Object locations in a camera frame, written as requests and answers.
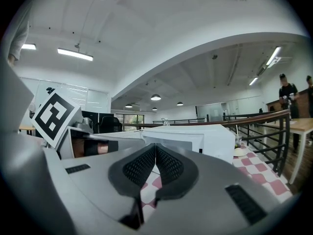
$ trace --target checkered tablecloth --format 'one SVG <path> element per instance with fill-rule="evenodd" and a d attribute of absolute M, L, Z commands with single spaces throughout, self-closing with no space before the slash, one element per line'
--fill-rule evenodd
<path fill-rule="evenodd" d="M 233 165 L 255 182 L 262 184 L 276 196 L 279 202 L 282 203 L 292 196 L 282 179 L 266 163 L 262 162 L 254 152 L 249 150 L 245 156 L 234 157 Z M 160 188 L 162 188 L 161 177 L 157 173 L 152 172 L 141 189 L 142 211 L 145 221 L 149 219 L 156 208 L 155 196 L 156 191 Z"/>

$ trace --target person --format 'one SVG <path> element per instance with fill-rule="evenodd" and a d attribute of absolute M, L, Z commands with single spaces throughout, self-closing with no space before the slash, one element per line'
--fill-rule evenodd
<path fill-rule="evenodd" d="M 308 87 L 308 97 L 309 97 L 309 114 L 310 117 L 313 118 L 313 82 L 312 82 L 312 77 L 307 76 L 307 83 L 309 85 Z M 311 137 L 310 137 L 310 145 L 312 144 L 313 141 L 313 132 L 311 132 Z"/>
<path fill-rule="evenodd" d="M 15 62 L 20 59 L 22 46 L 25 44 L 29 31 L 29 13 L 32 7 L 33 0 L 27 0 L 23 7 L 20 9 L 21 15 L 20 25 L 17 28 L 11 43 L 8 52 L 8 64 L 10 67 L 13 67 Z"/>
<path fill-rule="evenodd" d="M 299 93 L 294 84 L 290 84 L 287 81 L 285 74 L 279 75 L 282 87 L 279 89 L 279 102 L 282 105 L 283 110 L 290 109 L 291 118 L 299 118 L 299 109 L 297 105 L 297 99 Z M 295 153 L 299 145 L 299 134 L 293 134 L 293 152 Z"/>

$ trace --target fluorescent light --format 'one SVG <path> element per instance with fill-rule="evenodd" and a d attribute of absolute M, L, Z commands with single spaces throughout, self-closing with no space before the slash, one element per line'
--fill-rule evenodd
<path fill-rule="evenodd" d="M 36 49 L 35 44 L 23 44 L 22 49 Z"/>
<path fill-rule="evenodd" d="M 68 90 L 79 91 L 79 92 L 87 92 L 87 91 L 84 91 L 84 90 L 79 90 L 79 89 L 74 89 L 74 88 L 68 88 Z"/>
<path fill-rule="evenodd" d="M 258 77 L 255 77 L 249 85 L 253 85 L 256 80 L 258 80 Z"/>
<path fill-rule="evenodd" d="M 268 60 L 268 62 L 266 63 L 266 65 L 269 65 L 274 58 L 278 55 L 278 53 L 280 52 L 281 47 L 276 47 L 276 49 L 274 50 L 272 56 L 270 57 L 270 59 Z"/>
<path fill-rule="evenodd" d="M 78 57 L 78 58 L 82 58 L 82 59 L 86 59 L 88 61 L 92 61 L 93 60 L 93 56 L 89 56 L 86 54 L 82 54 L 76 51 L 72 51 L 72 50 L 68 50 L 68 49 L 61 49 L 58 48 L 58 53 L 59 54 L 63 54 L 63 55 L 67 55 L 67 56 L 72 56 L 72 57 Z"/>
<path fill-rule="evenodd" d="M 158 100 L 161 100 L 161 97 L 159 94 L 154 94 L 154 95 L 152 95 L 151 100 L 158 101 Z"/>

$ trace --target black vent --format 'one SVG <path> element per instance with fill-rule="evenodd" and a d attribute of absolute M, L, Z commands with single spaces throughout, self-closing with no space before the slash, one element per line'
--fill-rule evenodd
<path fill-rule="evenodd" d="M 176 180 L 184 171 L 181 161 L 174 158 L 159 147 L 156 148 L 156 164 L 161 174 L 162 185 Z"/>
<path fill-rule="evenodd" d="M 68 174 L 71 174 L 71 173 L 74 173 L 74 172 L 78 172 L 78 171 L 81 171 L 81 170 L 86 170 L 86 169 L 89 169 L 90 166 L 88 164 L 81 164 L 81 165 L 78 165 L 78 166 L 74 166 L 74 167 L 70 167 L 70 168 L 66 168 L 65 170 L 67 171 Z"/>
<path fill-rule="evenodd" d="M 123 167 L 124 175 L 136 185 L 143 187 L 155 165 L 155 148 L 137 157 Z"/>
<path fill-rule="evenodd" d="M 240 185 L 225 188 L 250 225 L 266 216 L 265 211 L 246 193 Z"/>

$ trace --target black chair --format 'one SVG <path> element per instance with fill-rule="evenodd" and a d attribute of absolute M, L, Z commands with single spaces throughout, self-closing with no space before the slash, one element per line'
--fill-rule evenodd
<path fill-rule="evenodd" d="M 95 124 L 99 125 L 99 133 L 110 133 L 110 132 L 120 132 L 123 129 L 122 124 L 116 117 L 103 117 L 101 123 Z"/>

